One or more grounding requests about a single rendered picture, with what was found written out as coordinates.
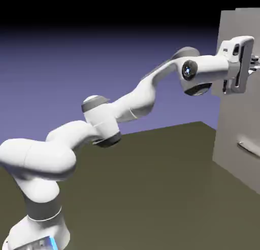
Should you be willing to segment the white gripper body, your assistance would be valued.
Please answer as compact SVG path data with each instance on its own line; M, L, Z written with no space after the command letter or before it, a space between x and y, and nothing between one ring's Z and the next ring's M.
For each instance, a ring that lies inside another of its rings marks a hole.
M244 93L250 75L254 37L248 35L234 37L227 44L230 69L229 77L224 81L224 93Z

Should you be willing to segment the grey cabinet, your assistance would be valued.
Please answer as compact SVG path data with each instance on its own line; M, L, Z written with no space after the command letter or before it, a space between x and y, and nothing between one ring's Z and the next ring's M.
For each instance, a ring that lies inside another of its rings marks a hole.
M239 35L255 38L253 54L260 66L260 8L222 11L217 46ZM220 97L220 111L213 160L260 194L260 69L253 72L243 94L225 95L223 83L213 84Z

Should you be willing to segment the grey drawer front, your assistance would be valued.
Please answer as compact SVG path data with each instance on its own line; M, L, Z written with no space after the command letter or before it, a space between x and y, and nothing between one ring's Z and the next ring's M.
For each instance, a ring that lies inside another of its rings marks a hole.
M219 24L217 47L224 40L240 35L254 37L252 54L260 58L260 8L239 8L233 11L222 11ZM212 94L220 97L222 102L236 102L239 105L260 102L260 70L248 78L246 92L243 94L225 95L223 82L217 81L212 86Z
M260 140L260 102L221 101L213 150L218 165L260 194L260 158L237 145L238 135Z

